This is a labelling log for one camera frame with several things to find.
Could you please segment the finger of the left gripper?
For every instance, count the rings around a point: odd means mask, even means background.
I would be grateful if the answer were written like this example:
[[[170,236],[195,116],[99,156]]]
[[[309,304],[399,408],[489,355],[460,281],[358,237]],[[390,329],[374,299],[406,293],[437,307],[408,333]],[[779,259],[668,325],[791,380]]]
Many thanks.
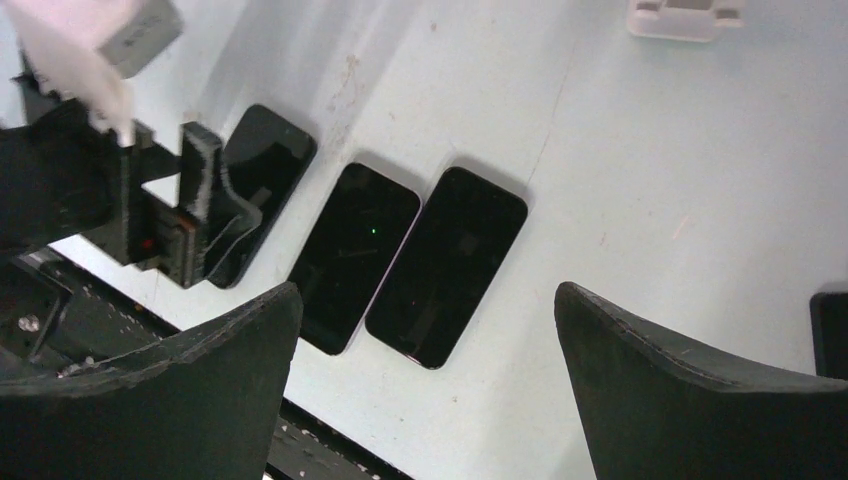
[[[223,140],[195,121],[181,126],[177,204],[147,190],[142,198],[144,230],[135,242],[135,266],[157,270],[184,289],[213,275],[262,220],[259,208],[233,188]]]

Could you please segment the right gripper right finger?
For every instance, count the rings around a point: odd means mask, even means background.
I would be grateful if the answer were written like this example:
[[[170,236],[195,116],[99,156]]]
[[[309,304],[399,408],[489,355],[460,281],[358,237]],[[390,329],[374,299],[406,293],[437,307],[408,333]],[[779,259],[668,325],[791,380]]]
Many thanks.
[[[600,479],[843,479],[847,384],[755,362],[573,283],[557,334]]]

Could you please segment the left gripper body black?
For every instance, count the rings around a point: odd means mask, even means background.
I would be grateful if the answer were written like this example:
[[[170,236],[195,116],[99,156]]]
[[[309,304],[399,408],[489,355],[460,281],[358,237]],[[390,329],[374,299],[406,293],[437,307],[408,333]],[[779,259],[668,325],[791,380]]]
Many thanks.
[[[15,79],[25,125],[1,131],[1,257],[83,235],[122,265],[155,252],[144,183],[174,175],[179,159],[150,131],[122,147],[89,123],[78,100],[43,94],[33,74]]]

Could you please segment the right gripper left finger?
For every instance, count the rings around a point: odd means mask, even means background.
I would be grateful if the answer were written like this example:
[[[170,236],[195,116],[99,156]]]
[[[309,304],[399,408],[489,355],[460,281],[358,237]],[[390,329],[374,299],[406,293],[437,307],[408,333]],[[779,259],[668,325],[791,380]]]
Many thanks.
[[[5,479],[259,479],[302,301],[284,283],[72,372],[1,377]]]

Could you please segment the black phone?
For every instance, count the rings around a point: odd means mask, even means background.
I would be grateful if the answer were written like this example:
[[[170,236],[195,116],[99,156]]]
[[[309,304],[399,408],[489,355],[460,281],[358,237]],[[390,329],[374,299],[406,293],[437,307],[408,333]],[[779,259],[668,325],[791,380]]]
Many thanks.
[[[454,166],[437,182],[365,318],[369,334],[441,368],[528,216],[518,195]]]
[[[420,209],[416,193],[368,166],[342,170],[288,277],[302,339],[328,355],[346,349]]]
[[[229,289],[243,278],[316,153],[309,133],[268,107],[245,111],[224,155],[235,193],[259,209],[261,223],[235,243],[209,282]]]

